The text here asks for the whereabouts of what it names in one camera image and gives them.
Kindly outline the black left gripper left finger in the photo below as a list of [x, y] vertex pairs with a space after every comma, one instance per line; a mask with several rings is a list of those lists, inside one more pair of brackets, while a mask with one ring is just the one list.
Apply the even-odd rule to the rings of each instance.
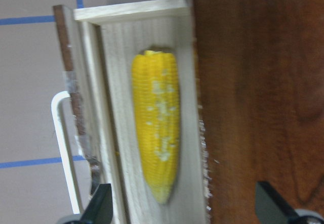
[[81, 216], [80, 223], [110, 224], [113, 219], [111, 184], [100, 184]]

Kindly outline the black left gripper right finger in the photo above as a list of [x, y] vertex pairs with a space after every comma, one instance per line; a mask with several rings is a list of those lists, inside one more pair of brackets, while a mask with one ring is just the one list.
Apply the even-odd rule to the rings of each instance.
[[299, 215], [266, 181], [260, 181], [255, 186], [255, 213], [262, 224], [293, 223]]

